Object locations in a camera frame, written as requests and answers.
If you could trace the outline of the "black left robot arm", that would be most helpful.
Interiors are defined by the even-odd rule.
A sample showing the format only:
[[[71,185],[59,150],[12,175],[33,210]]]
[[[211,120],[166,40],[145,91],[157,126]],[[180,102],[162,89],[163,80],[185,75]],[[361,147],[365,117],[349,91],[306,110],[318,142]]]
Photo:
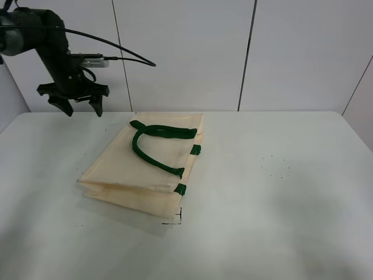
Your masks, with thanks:
[[[50,10],[1,9],[1,54],[16,56],[29,50],[36,50],[53,80],[37,88],[39,95],[49,97],[49,104],[71,116],[71,100],[87,101],[102,115],[102,99],[109,95],[109,88],[96,83],[96,78],[88,79],[85,73],[91,71],[83,66],[86,59],[102,55],[72,54],[63,20]]]

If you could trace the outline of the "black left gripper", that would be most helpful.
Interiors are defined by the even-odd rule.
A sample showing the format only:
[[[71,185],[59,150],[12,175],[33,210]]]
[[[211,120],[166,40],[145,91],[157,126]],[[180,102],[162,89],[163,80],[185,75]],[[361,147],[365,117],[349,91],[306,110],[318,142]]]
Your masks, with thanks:
[[[103,58],[101,54],[60,54],[41,56],[53,82],[39,85],[39,95],[49,95],[49,104],[60,109],[68,117],[73,114],[73,108],[68,100],[89,100],[98,117],[102,116],[103,96],[109,95],[107,85],[98,84],[87,79],[83,73],[82,63],[89,59]]]

